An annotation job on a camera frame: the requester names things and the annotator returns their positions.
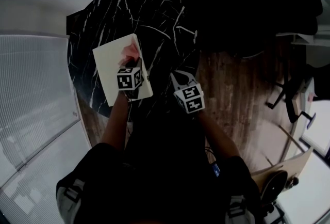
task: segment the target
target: brown wood floor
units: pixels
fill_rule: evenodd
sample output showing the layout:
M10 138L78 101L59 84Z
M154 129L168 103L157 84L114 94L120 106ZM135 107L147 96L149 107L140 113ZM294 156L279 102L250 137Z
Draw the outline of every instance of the brown wood floor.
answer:
M298 71L305 63L303 47L294 49L291 37L278 37L265 51L250 59L238 59L227 53L201 52L196 79L201 83L207 112L234 140L250 171L277 163L287 144L278 125L291 131L292 124L284 101L273 110L280 93L268 81L283 82L283 67L279 58L289 60L290 71ZM79 100L81 114L92 146L100 141L107 118L98 115Z

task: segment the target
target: marble surface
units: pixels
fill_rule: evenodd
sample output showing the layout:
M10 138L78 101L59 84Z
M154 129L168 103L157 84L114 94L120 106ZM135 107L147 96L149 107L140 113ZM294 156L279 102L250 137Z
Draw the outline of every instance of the marble surface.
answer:
M173 97L170 72L196 73L200 50L197 25L180 0L94 0L81 12L70 34L68 65L77 92L96 112L108 117L92 50L131 33L138 36L154 95L139 101L139 117L169 112Z

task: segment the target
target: white cube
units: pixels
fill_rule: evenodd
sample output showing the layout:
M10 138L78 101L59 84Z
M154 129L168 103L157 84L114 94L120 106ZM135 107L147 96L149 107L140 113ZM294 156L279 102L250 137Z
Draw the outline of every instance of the white cube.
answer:
M200 84L175 91L174 96L188 114L205 108L204 93Z
M117 72L118 89L135 90L142 83L141 68L120 68Z

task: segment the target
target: person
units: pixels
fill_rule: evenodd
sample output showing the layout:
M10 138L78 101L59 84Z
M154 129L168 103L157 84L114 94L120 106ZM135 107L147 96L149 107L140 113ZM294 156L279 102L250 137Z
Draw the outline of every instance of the person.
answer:
M258 187L234 142L204 110L188 115L175 100L171 111L154 106L134 122L125 148L128 109L119 92L101 143L58 182L65 223L261 223Z

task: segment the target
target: forearm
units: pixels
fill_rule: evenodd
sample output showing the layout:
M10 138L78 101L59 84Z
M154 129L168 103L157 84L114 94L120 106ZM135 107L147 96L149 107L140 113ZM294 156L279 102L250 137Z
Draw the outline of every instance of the forearm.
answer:
M128 116L128 100L124 93L119 92L112 107L111 114L101 142L110 144L119 151L124 151L126 125Z
M232 156L240 156L235 143L223 132L219 125L208 116L205 111L198 114L208 142L210 143L214 155L218 160L224 160Z

